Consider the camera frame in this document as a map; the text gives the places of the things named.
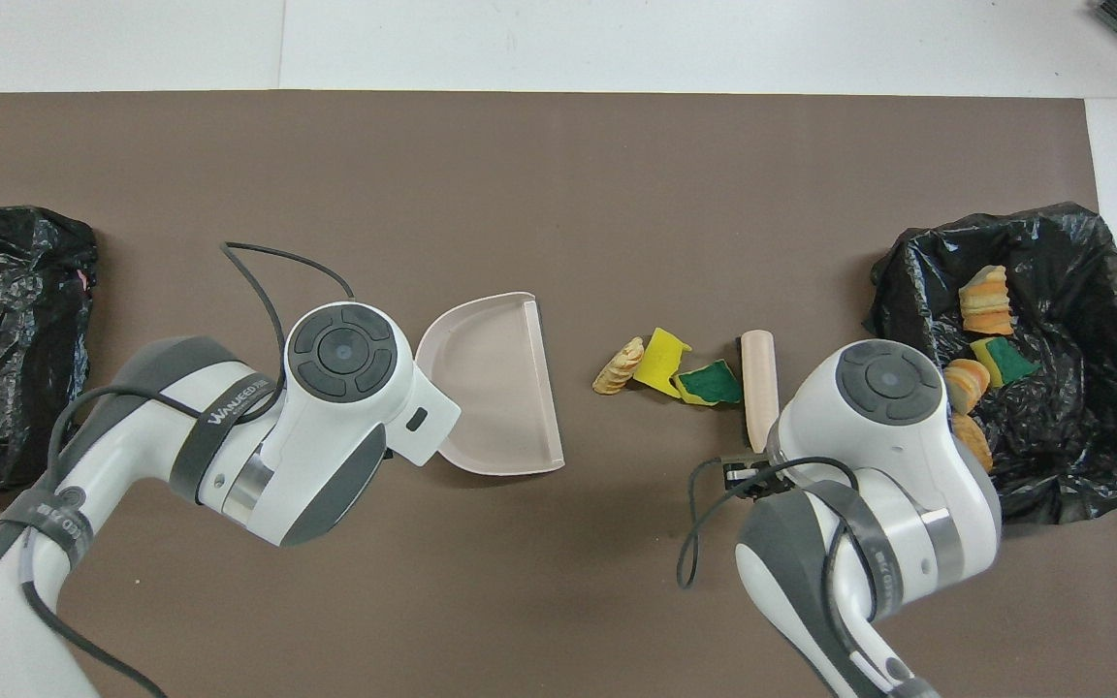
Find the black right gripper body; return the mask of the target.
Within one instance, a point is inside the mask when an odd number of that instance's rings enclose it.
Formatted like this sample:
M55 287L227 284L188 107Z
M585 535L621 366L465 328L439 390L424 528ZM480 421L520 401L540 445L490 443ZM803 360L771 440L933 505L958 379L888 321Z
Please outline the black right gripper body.
M768 477L761 474L772 463L767 455L719 456L723 489L731 493L736 490L736 487L748 482L748 486L737 496L767 496L772 493L781 493L780 474L770 474Z

